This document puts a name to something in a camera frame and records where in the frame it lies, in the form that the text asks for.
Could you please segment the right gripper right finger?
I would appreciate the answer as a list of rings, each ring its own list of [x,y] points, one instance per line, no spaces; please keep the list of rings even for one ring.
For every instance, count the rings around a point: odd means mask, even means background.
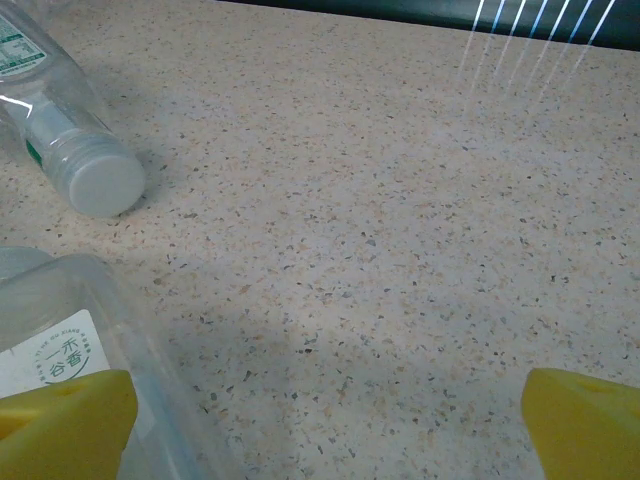
[[[547,479],[637,479],[639,390],[560,369],[526,380],[521,410]]]

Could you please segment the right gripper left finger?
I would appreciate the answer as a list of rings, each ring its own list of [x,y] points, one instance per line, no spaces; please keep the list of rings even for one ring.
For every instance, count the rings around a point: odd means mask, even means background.
[[[138,413],[126,370],[1,399],[3,479],[115,479]]]

